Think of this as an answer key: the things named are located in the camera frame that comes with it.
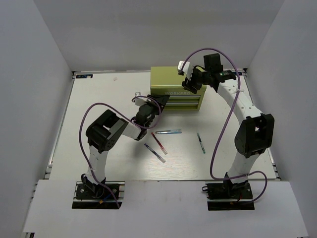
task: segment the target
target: red marker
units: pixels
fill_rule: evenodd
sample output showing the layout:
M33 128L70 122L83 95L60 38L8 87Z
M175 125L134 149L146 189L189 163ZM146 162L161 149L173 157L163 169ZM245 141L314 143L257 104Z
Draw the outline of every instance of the red marker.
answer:
M162 146L162 144L159 142L159 140L155 137L155 135L153 134L153 132L151 132L151 135L154 137L154 139L156 140L156 142L158 143L158 145L160 146L160 149L163 151L163 153L165 155L167 155L167 151L165 150L165 148Z

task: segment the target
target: pen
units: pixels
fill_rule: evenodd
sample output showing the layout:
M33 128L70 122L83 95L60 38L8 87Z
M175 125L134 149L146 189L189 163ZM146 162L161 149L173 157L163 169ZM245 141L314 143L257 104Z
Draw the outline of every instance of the pen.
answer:
M148 146L146 143L144 143L144 145L145 145L153 154L155 154L155 156L156 156L159 160L161 160L162 163L165 163L165 162L166 162L166 160L163 159L163 158L162 158L157 152L155 152L150 146Z
M167 155L167 151L165 150L165 148L162 146L162 144L159 142L159 140L157 139L157 137L154 135L153 132L151 132L151 135L153 136L153 138L156 140L156 142L158 143L158 145L160 146L160 149L163 151L163 153L165 155Z
M200 138L200 136L199 136L199 133L198 133L198 132L197 132L197 136L198 136L198 139L199 139L200 146L201 146L201 148L202 148L202 150L203 150L203 153L205 154L206 152L205 152L205 149L204 149L204 146L203 146L202 140L201 140L201 138Z
M178 130L160 130L156 131L155 134L180 134L182 133L181 129Z

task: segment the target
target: white wall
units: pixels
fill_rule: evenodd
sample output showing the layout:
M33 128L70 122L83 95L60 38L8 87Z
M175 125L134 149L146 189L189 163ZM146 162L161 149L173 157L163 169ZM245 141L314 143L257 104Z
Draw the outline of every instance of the white wall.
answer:
M248 67L283 2L35 0L73 71L177 65L202 47Z
M32 0L0 1L0 236L19 238L72 74Z
M248 70L253 99L275 117L273 157L317 237L317 2L287 0Z

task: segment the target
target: robotic arm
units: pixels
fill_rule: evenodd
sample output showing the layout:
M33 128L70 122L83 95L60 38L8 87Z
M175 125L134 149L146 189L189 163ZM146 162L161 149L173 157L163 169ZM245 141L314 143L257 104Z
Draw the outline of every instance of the robotic arm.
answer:
M185 90L196 94L202 85L209 85L229 106L232 106L239 90L238 82L233 72L223 71L219 54L204 56L205 68L202 68L204 71L192 67L189 62L186 62L182 70L183 63L180 61L178 73L186 74L185 81L182 83ZM234 139L237 154L225 175L227 178L250 173L256 159L271 146L274 127L273 116L263 114L243 91L239 93L233 112L239 121L240 128ZM249 187L247 176L224 181L224 184L228 197L239 194L241 190Z
M162 112L169 96L154 97L148 95L148 98L155 100ZM159 115L158 106L142 99L136 99L135 104L140 107L132 121L142 127L149 127L154 118ZM105 166L109 150L116 144L119 137L125 135L135 140L141 140L147 134L147 129L140 128L135 124L127 122L117 117L111 110L107 110L87 128L89 161L94 168L97 180L101 183L104 184L106 181ZM85 174L81 175L81 180L93 197L100 197L104 192L104 188L95 181L89 168Z

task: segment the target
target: green marker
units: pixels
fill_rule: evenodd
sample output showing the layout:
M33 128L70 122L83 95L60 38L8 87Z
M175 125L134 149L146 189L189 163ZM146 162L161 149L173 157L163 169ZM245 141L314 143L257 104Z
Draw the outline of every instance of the green marker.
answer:
M201 140L201 138L200 138L200 136L199 136L199 133L198 133L198 132L197 132L197 136L198 136L198 139L199 139L200 146L202 147L203 153L205 154L205 153L206 153L206 151L205 151L205 148L204 148L204 146L203 146L202 140Z

